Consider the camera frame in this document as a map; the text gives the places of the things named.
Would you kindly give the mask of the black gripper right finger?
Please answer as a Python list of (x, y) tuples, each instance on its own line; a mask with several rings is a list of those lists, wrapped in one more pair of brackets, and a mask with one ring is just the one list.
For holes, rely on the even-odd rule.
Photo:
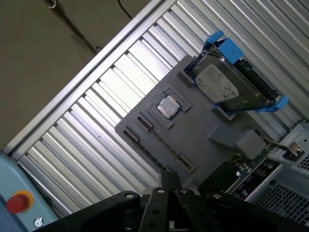
[(211, 174), (198, 187), (199, 194), (182, 187), (170, 172), (170, 187), (181, 207), (177, 223), (194, 232), (307, 232), (309, 228), (251, 203), (225, 194), (236, 180), (229, 171)]

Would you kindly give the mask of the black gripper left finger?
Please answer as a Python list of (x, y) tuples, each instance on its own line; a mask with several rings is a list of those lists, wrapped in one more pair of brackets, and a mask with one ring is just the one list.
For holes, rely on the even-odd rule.
[(166, 232), (170, 178), (160, 174), (151, 194), (126, 190), (45, 225), (41, 232)]

